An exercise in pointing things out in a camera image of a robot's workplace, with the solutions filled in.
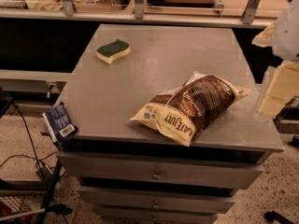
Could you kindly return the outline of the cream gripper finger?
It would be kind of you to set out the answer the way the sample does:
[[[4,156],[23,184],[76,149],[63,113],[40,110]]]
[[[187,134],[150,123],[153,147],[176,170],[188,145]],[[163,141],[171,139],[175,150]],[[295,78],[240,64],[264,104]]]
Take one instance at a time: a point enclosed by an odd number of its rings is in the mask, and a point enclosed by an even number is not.
[[[274,70],[259,112],[275,118],[285,105],[299,93],[299,62],[283,61]]]
[[[264,30],[262,30],[259,34],[254,36],[254,38],[252,40],[252,44],[257,47],[261,47],[261,48],[271,47],[272,46],[272,35],[273,35],[274,29],[275,29],[275,25],[276,25],[276,23],[272,22]]]

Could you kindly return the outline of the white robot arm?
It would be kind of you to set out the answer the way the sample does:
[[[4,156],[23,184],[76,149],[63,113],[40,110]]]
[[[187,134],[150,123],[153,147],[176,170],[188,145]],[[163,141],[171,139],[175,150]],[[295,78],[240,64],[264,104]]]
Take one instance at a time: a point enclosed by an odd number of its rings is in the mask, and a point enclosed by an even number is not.
[[[271,47],[283,60],[259,106],[260,113],[274,118],[299,93],[299,0],[292,0],[276,21],[253,38],[252,44]]]

